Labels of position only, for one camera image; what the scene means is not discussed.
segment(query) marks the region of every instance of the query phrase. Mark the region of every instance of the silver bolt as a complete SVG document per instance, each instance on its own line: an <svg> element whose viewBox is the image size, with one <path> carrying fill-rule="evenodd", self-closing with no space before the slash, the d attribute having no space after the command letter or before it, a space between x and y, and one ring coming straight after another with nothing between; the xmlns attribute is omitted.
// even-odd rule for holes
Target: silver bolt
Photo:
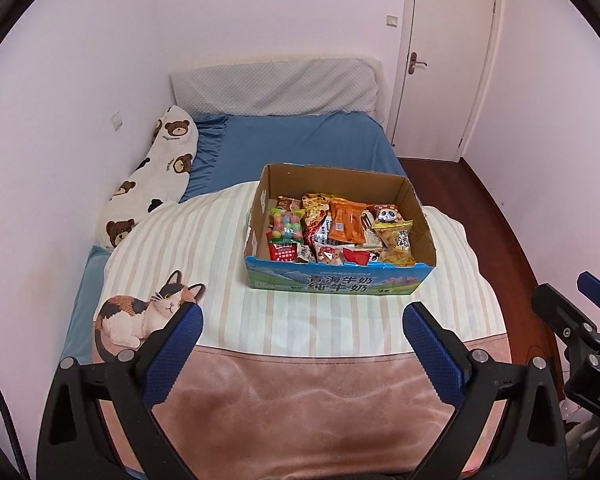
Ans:
<svg viewBox="0 0 600 480"><path fill-rule="evenodd" d="M531 359L531 362L536 368L538 368L538 370L544 370L546 368L546 361L540 356L534 357L533 359Z"/></svg>
<svg viewBox="0 0 600 480"><path fill-rule="evenodd" d="M73 357L65 357L62 359L62 361L60 361L60 367L62 370L68 370L74 365L74 361L75 359Z"/></svg>
<svg viewBox="0 0 600 480"><path fill-rule="evenodd" d="M489 360L489 354L487 354L487 352L484 350L480 350L479 348L471 352L471 356L479 363L485 363Z"/></svg>
<svg viewBox="0 0 600 480"><path fill-rule="evenodd" d="M131 348L125 348L117 355L118 361L122 361L123 363L131 361L135 356L136 353Z"/></svg>

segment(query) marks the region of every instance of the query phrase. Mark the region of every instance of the door frame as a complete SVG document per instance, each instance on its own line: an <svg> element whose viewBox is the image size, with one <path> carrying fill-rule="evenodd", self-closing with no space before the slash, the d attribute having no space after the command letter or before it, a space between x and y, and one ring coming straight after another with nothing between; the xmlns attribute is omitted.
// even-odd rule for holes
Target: door frame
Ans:
<svg viewBox="0 0 600 480"><path fill-rule="evenodd" d="M400 113L400 103L402 102L402 92L407 82L407 58L411 51L411 34L413 32L413 15L415 10L415 0L404 0L404 9L402 12L402 35L400 38L400 49L398 51L398 67L396 70L394 94L391 100L389 110L389 119L387 121L387 137L391 139L391 144L394 146L395 127L398 123L398 113ZM474 104L471 108L471 113L462 132L462 140L458 144L454 161L460 160L464 148L471 138L474 130L475 121L478 113L482 108L484 94L491 78L493 69L493 60L496 52L496 45L500 33L500 22L502 18L502 0L495 0L495 8L493 11L493 20L491 21L491 31L489 34L489 44L487 47L487 56L484 59L484 67L480 74L480 82L478 90L475 94Z"/></svg>

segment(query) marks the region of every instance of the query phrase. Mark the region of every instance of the door handle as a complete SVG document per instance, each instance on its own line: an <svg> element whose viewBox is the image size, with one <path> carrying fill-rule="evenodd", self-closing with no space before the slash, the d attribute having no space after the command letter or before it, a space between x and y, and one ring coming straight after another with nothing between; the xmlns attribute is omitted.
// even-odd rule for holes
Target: door handle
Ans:
<svg viewBox="0 0 600 480"><path fill-rule="evenodd" d="M413 71L415 70L416 65L429 66L424 61L418 61L418 54L416 54L415 52L412 52L411 57L409 58L409 73L410 74L413 74Z"/></svg>

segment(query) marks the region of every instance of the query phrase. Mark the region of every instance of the black cable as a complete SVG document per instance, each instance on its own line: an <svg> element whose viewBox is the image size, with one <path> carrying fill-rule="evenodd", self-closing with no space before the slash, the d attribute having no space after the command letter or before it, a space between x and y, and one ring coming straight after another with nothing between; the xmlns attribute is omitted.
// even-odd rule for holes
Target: black cable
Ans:
<svg viewBox="0 0 600 480"><path fill-rule="evenodd" d="M22 454L22 449L20 448L18 435L16 434L16 428L13 425L11 413L9 413L9 407L7 406L7 402L4 400L4 396L2 395L1 391L0 414L2 415L2 420L4 421L4 427L7 430L7 435L9 436L9 442L11 443L11 449L13 449L13 455L16 459L16 464L20 471L20 475L24 478L24 480L30 480L29 471L27 470L27 464L24 462L24 456Z"/></svg>

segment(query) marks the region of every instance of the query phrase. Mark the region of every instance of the blue bed sheet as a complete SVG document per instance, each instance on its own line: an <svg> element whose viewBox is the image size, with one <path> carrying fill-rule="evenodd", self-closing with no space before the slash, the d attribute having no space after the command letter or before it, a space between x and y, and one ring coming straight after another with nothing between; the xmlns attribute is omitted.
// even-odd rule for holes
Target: blue bed sheet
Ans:
<svg viewBox="0 0 600 480"><path fill-rule="evenodd" d="M363 112L320 116L206 115L189 185L181 202L241 182L259 180L273 162L315 164L404 175L384 131ZM94 247L75 299L62 357L91 362L91 323L104 286L109 251Z"/></svg>

